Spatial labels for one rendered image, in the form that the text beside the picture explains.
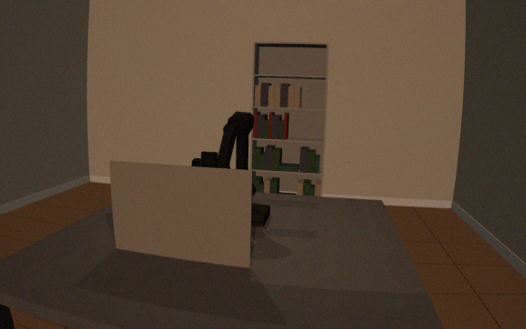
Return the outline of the tan flat rectangular board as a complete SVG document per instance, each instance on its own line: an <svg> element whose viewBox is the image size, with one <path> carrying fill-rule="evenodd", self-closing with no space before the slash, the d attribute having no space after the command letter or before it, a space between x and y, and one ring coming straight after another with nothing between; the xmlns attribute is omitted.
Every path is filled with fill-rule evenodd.
<svg viewBox="0 0 526 329"><path fill-rule="evenodd" d="M110 161L116 249L250 269L253 170Z"/></svg>

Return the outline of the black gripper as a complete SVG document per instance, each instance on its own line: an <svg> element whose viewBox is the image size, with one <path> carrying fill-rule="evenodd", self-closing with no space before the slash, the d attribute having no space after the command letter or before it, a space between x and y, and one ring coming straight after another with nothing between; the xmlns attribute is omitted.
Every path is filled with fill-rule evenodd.
<svg viewBox="0 0 526 329"><path fill-rule="evenodd" d="M195 158L192 160L192 166L211 167L211 162L205 159Z"/></svg>

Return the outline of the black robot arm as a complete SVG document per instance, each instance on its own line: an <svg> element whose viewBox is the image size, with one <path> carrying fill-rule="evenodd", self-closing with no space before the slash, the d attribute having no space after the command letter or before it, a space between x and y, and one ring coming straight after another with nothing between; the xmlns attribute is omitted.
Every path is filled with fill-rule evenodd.
<svg viewBox="0 0 526 329"><path fill-rule="evenodd" d="M237 137L236 169L248 170L248 135L253 128L251 112L235 112L223 127L219 152L202 152L201 159L211 162L211 167L230 169L230 159Z"/></svg>

